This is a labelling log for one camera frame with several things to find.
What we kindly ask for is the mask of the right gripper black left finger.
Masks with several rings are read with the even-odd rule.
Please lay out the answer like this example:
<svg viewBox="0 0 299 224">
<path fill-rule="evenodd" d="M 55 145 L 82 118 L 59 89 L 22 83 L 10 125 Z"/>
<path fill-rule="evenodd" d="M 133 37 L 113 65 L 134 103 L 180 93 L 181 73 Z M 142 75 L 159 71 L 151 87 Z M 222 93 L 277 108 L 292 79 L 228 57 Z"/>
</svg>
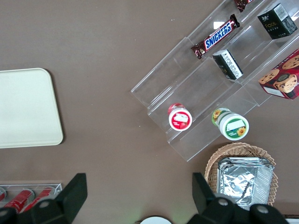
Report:
<svg viewBox="0 0 299 224">
<path fill-rule="evenodd" d="M 54 199 L 38 202 L 26 212 L 0 209 L 2 224 L 71 224 L 87 198 L 86 174 L 78 173 Z"/>
</svg>

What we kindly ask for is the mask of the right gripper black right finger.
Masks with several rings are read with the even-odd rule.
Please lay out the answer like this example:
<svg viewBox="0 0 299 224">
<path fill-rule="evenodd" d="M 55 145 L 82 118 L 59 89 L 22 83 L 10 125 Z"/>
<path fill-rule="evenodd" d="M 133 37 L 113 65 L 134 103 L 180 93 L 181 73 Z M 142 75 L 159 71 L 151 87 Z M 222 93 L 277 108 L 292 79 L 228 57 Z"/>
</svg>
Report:
<svg viewBox="0 0 299 224">
<path fill-rule="evenodd" d="M 190 224 L 286 224 L 274 207 L 254 204 L 245 210 L 224 197 L 216 197 L 201 173 L 192 174 L 192 197 L 198 213 Z"/>
</svg>

